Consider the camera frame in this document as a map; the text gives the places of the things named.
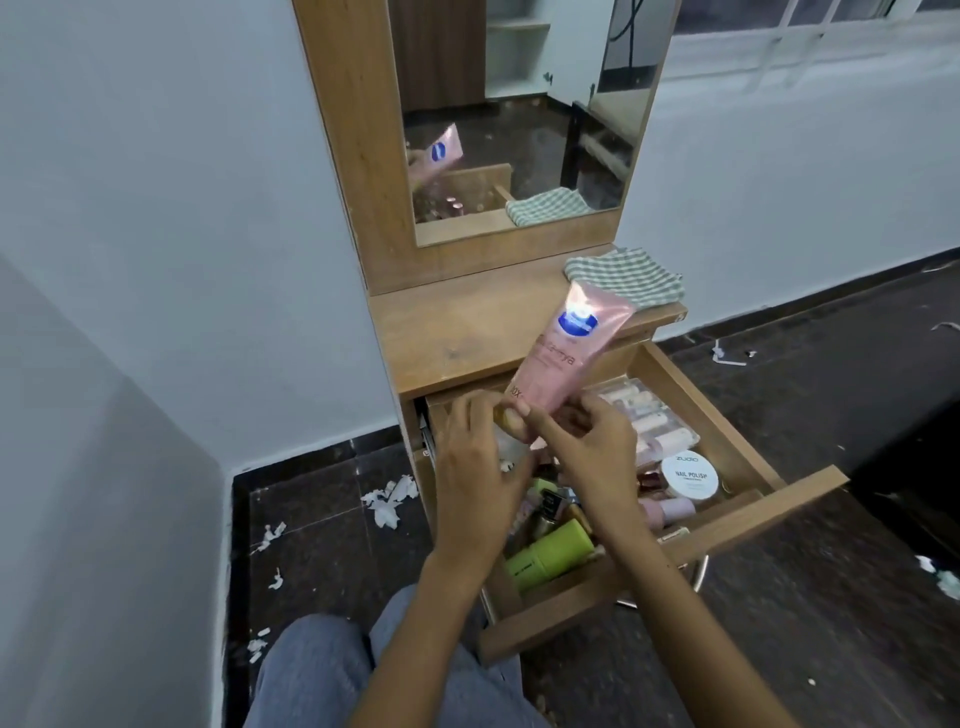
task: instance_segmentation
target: green and white checkered cloth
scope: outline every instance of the green and white checkered cloth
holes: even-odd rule
[[[572,257],[567,280],[592,283],[627,299],[637,311],[684,297],[683,276],[670,273],[640,249],[616,248],[597,257]]]
[[[563,220],[565,217],[589,215],[595,211],[577,190],[566,187],[557,187],[526,200],[507,203],[507,215],[518,228]]]

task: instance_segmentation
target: wooden tabletop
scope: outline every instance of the wooden tabletop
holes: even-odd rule
[[[610,246],[574,255],[600,255]],[[530,351],[569,283],[571,254],[370,297],[370,311],[401,400],[506,372]],[[618,336],[681,321],[681,303],[634,314]]]

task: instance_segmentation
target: mirror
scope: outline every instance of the mirror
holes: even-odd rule
[[[619,207],[678,0],[389,0],[417,245]]]

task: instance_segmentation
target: person's right hand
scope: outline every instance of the person's right hand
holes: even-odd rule
[[[501,403],[514,409],[557,456],[601,536],[612,535],[624,522],[636,525],[636,432],[625,414],[588,392],[564,404],[558,412],[562,425],[523,400]]]

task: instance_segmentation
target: blue oval logo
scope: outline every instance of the blue oval logo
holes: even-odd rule
[[[578,316],[573,311],[564,311],[557,323],[570,336],[586,336],[596,328],[597,317],[590,313]]]

